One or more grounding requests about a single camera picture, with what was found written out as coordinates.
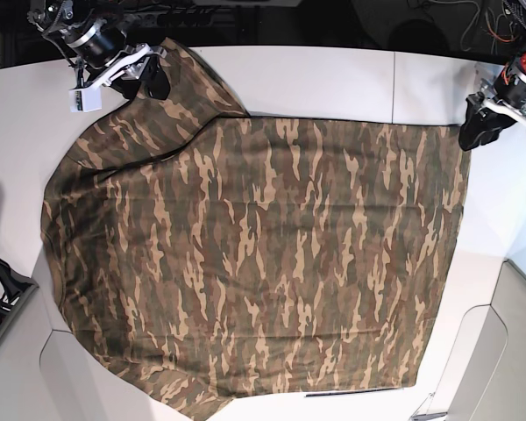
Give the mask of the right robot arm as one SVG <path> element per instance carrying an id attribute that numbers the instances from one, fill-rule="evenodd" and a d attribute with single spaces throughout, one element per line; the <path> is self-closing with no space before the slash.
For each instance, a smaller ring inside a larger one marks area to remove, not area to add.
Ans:
<path id="1" fill-rule="evenodd" d="M 101 109 L 102 87 L 127 100 L 141 88 L 152 99 L 167 99 L 171 87 L 161 68 L 166 50 L 128 40 L 142 23 L 136 11 L 111 1 L 32 1 L 27 20 L 75 72 L 75 87 L 69 91 L 72 112 Z"/>

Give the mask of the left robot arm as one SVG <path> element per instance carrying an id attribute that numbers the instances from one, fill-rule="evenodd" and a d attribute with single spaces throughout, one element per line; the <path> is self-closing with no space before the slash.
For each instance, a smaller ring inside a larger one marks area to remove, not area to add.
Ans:
<path id="1" fill-rule="evenodd" d="M 458 135 L 464 151 L 495 142 L 513 125 L 526 129 L 526 1 L 504 1 L 502 5 L 511 22 L 508 42 L 515 51 L 496 75 L 476 67 L 479 90 L 466 99 L 466 120 Z"/>

